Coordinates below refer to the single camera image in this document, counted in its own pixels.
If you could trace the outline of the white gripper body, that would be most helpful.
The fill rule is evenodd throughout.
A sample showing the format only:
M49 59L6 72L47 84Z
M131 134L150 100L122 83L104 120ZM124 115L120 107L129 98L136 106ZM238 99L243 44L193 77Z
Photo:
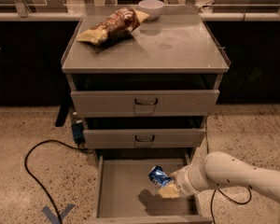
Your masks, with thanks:
M207 181L200 165L193 163L177 172L175 183L185 196L198 194L207 188Z

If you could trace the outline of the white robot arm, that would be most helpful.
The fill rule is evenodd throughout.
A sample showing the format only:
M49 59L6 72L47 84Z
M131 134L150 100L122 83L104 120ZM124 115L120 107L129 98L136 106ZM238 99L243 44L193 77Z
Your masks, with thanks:
M280 171L259 168L219 151L175 171L174 178L160 187L158 193L171 199L230 187L252 189L280 203Z

